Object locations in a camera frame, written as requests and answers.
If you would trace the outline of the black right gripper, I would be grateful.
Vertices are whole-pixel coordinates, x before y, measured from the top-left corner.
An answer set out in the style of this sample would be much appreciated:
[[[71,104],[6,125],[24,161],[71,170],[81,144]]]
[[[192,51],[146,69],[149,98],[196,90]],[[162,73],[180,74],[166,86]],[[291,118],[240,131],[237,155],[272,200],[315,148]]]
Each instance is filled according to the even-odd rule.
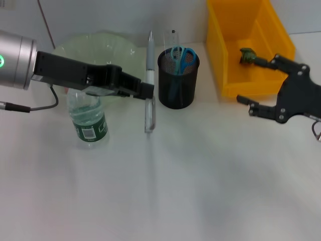
[[[320,85],[310,78],[310,68],[276,54],[270,61],[256,57],[255,65],[288,74],[278,95],[276,106],[261,105],[245,96],[237,95],[238,103],[249,106],[249,115],[286,123],[295,115],[320,121]]]

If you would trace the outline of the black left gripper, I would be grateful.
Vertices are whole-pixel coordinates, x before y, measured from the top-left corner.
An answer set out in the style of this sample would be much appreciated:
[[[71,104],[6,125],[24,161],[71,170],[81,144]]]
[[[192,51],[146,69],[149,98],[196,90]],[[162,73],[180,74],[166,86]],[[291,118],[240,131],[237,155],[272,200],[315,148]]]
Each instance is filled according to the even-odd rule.
[[[48,84],[79,90],[91,96],[152,99],[154,85],[122,72],[116,65],[93,65],[46,52],[37,52],[34,74]],[[118,81],[121,74],[121,90]]]

